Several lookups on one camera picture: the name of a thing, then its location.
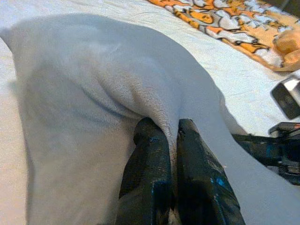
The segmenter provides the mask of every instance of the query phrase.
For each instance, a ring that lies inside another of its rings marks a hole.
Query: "black object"
[[[225,172],[195,124],[179,122],[178,209],[183,225],[244,225]]]
[[[116,225],[166,225],[172,203],[168,141],[145,118],[135,128],[134,142],[123,173]]]
[[[169,146],[145,118],[135,128],[136,148],[127,162],[116,225],[166,225],[174,209]],[[244,225],[239,203],[221,164],[191,120],[180,120],[178,209],[183,225]]]
[[[233,135],[235,141],[265,166],[294,185],[300,185],[300,124],[279,123],[269,130],[273,137]]]
[[[284,114],[291,120],[300,116],[300,79],[294,75],[281,81],[271,95]]]

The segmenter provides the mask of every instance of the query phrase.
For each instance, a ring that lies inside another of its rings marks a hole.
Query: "mattress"
[[[272,72],[146,0],[5,1],[0,5],[0,27],[35,16],[78,12],[150,27],[181,44],[208,71],[225,96],[229,111],[248,133],[268,135],[270,127],[287,121],[270,91],[288,73]],[[0,221],[4,225],[22,225],[25,224],[26,154],[12,54],[2,40],[0,51]]]

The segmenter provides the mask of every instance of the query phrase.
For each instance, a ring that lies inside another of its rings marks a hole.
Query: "bed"
[[[225,96],[229,111],[248,133],[268,135],[270,127],[286,121],[270,90],[288,73],[272,72],[146,0],[14,0],[3,2],[0,12],[0,27],[34,16],[84,12],[153,28],[185,47],[208,71]],[[0,221],[3,225],[23,225],[27,166],[18,90],[12,54],[3,41],[0,49]]]

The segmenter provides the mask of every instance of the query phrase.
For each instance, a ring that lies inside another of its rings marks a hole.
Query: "orange patterned blanket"
[[[300,20],[270,4],[260,0],[148,1],[274,71],[294,71],[300,67],[300,50],[289,52],[286,57],[274,46],[282,32],[300,30]],[[300,45],[300,39],[289,41]]]

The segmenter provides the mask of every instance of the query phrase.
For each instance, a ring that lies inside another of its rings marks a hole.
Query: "orange fabric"
[[[300,30],[299,18],[281,12],[260,0],[148,0],[172,11],[192,27],[219,39],[274,71],[300,68],[300,51],[283,54],[274,46],[285,30]],[[282,42],[300,43],[289,35]],[[273,65],[268,53],[277,54],[281,65]]]

